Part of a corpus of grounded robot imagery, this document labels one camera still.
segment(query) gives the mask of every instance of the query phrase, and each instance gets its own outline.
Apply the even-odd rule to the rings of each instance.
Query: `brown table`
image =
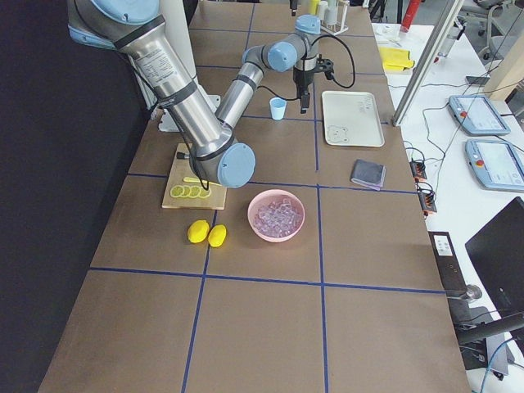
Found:
[[[353,91],[375,95],[385,146],[325,143],[320,94],[338,87],[320,75],[308,113],[290,103],[278,122],[259,90],[235,130],[257,157],[251,182],[228,190],[225,210],[163,210],[181,141],[151,122],[41,392],[469,392],[368,12],[352,7],[348,23]],[[293,24],[287,6],[201,2],[190,26],[201,84],[224,94],[245,47]],[[337,45],[321,53],[349,80]],[[290,73],[263,84],[295,93]],[[349,181],[357,158],[386,165],[383,191]],[[251,198],[276,187],[306,209],[281,244],[246,221]],[[225,224],[224,245],[190,244],[196,219]]]

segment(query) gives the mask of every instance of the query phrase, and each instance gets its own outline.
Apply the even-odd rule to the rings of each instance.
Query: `black wall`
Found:
[[[147,122],[116,54],[66,2],[0,11],[0,392],[36,391]]]

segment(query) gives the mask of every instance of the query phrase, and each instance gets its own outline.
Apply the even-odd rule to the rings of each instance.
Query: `lemon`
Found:
[[[173,188],[171,188],[171,190],[169,191],[169,194],[173,197],[173,198],[180,198],[183,194],[183,186],[180,186],[180,185],[176,185],[174,186]]]
[[[207,241],[212,247],[220,247],[224,243],[227,234],[225,225],[216,225],[211,229],[210,236],[207,238]]]
[[[198,196],[200,195],[200,190],[201,189],[202,189],[202,187],[200,187],[200,186],[191,186],[188,197],[190,197],[190,198],[198,198]]]
[[[209,198],[211,195],[211,188],[209,190],[205,190],[204,188],[201,188],[200,194],[198,195],[201,199]]]
[[[189,186],[182,186],[182,187],[183,187],[183,194],[180,197],[181,198],[189,197],[189,194],[191,194],[191,187]]]
[[[210,231],[210,225],[204,219],[195,221],[187,230],[187,239],[191,243],[203,242]]]

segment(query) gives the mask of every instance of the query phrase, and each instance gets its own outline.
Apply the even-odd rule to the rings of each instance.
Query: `table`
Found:
[[[368,11],[348,20],[355,90],[377,98],[386,145],[323,141],[325,80],[307,114],[289,105],[278,122],[259,90],[235,130],[257,156],[253,179],[228,190],[225,210],[173,211],[160,200],[180,139],[149,124],[41,392],[469,391]],[[201,84],[225,92],[244,49],[293,23],[287,6],[200,2],[190,34]],[[336,43],[320,50],[339,80],[349,73]],[[289,74],[263,83],[295,93]],[[349,182],[356,158],[386,165],[383,191]],[[306,210],[280,244],[246,220],[251,198],[276,187]],[[196,219],[225,224],[224,245],[189,244]]]
[[[411,57],[417,61],[422,53],[423,46],[429,38],[432,26],[412,25],[409,33],[401,35],[401,40],[393,46],[405,47],[411,50]],[[378,42],[386,44],[385,40],[378,36]],[[455,43],[447,58],[441,58],[433,64],[429,74],[423,82],[426,87],[422,87],[413,105],[407,112],[405,120],[402,122],[402,134],[404,140],[420,149],[426,158],[441,158],[442,153],[427,141],[427,131],[422,117],[422,110],[426,108],[443,107],[452,94],[463,94],[467,86],[460,88],[451,86],[431,86],[428,84],[454,84],[461,85],[466,83],[466,75],[483,75],[486,72],[484,66],[473,50],[465,35]],[[410,75],[387,75],[390,85],[393,102],[398,105],[404,92],[404,88],[397,86],[407,85]],[[474,94],[481,92],[480,88],[469,88],[467,93]],[[494,102],[500,114],[511,114],[508,106],[504,102]],[[427,175],[428,182],[436,187],[437,176],[438,189],[436,208],[438,213],[430,215],[426,220],[428,231],[449,232],[454,245],[458,262],[460,263],[464,279],[467,284],[478,285],[484,296],[471,304],[472,307],[486,307],[489,310],[495,309],[490,298],[486,295],[486,289],[477,276],[475,269],[466,252],[465,243],[478,232],[493,216],[502,210],[514,197],[524,197],[522,192],[496,192],[488,191],[480,186],[474,178],[472,171],[468,168],[464,153],[464,144],[470,139],[462,130],[457,133],[458,123],[454,120],[450,111],[445,108],[440,111],[427,111],[427,120],[430,129],[430,139],[438,146],[445,149],[449,144],[449,150],[443,167],[440,171],[440,163],[428,162]],[[515,145],[524,146],[524,134],[519,124],[513,116],[506,116],[504,120],[510,126],[512,132],[505,136]],[[482,137],[481,139],[495,139],[495,137]],[[421,158],[414,152],[413,158]],[[509,345],[512,353],[516,355],[516,362],[522,364],[524,358],[521,351],[514,343]],[[510,368],[513,375],[506,377],[505,386],[489,385],[492,391],[519,391],[518,389],[524,382],[521,370]],[[472,370],[468,372],[472,388],[478,389],[478,381],[483,375],[479,372],[483,370]]]

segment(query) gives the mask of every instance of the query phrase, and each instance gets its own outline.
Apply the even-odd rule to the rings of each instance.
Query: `wooden cutting board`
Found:
[[[177,159],[177,153],[179,151],[188,154],[186,145],[184,143],[179,143],[177,151],[174,153],[173,164],[171,165],[171,171],[169,172],[169,177],[167,179],[162,207],[166,209],[223,210],[226,204],[226,191],[228,190],[226,187],[210,184],[211,195],[205,199],[189,197],[173,198],[170,195],[171,188],[176,185],[201,187],[200,183],[188,183],[183,181],[183,178],[185,177],[196,178],[196,175],[191,171],[189,160]]]

